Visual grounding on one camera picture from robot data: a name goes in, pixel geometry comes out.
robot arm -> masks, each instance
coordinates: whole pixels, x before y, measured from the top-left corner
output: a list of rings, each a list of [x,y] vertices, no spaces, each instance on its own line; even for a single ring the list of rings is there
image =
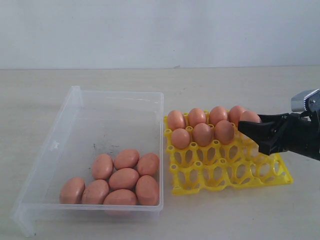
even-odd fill
[[[261,123],[240,121],[238,130],[259,145],[260,153],[291,151],[320,161],[320,89],[291,98],[291,110],[293,113],[259,115]]]

clear plastic bin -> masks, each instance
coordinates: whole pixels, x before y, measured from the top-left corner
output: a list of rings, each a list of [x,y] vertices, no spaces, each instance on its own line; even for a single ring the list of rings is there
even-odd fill
[[[161,92],[115,92],[71,87],[53,128],[17,198],[12,217],[26,236],[36,220],[134,221],[157,219],[164,204],[163,111]],[[93,181],[91,164],[107,153],[114,159],[126,148],[159,156],[157,206],[59,204],[63,184],[71,177]],[[110,216],[108,211],[125,211]]]

egg carton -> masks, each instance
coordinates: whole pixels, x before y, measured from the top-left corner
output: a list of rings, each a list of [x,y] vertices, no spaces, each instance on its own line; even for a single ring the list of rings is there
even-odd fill
[[[204,112],[208,123],[209,112]],[[188,123],[188,113],[183,116]],[[168,116],[164,117],[164,122],[173,195],[196,194],[201,189],[221,191],[227,186],[243,189],[294,182],[278,153],[268,156],[258,152],[258,145],[234,124],[235,137],[228,145],[214,139],[208,146],[201,147],[192,141],[185,149],[177,149],[171,144],[173,131],[168,128]],[[193,131],[191,126],[185,129],[189,133]]]

yellow egg tray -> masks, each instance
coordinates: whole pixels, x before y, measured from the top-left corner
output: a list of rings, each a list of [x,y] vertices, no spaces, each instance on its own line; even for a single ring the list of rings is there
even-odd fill
[[[204,112],[208,123],[209,112]],[[183,115],[188,124],[188,113]],[[228,145],[215,139],[208,146],[201,147],[192,141],[185,149],[177,149],[171,144],[173,131],[168,128],[167,118],[164,117],[164,136],[170,155],[169,170],[173,174],[173,195],[196,194],[201,189],[221,191],[227,186],[243,189],[294,182],[278,153],[268,156],[258,152],[258,145],[234,124],[235,138]],[[187,126],[186,130],[192,133],[193,128]]]

beige table surface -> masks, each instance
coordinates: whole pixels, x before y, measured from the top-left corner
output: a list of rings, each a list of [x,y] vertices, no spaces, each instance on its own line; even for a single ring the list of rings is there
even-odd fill
[[[320,67],[149,70],[0,70],[0,239],[24,239],[11,208],[70,86],[160,91],[164,113],[243,105],[260,114],[290,112],[293,95],[320,87]],[[34,239],[320,238],[320,162],[283,153],[294,184],[172,196],[165,173],[158,222],[44,222]]]

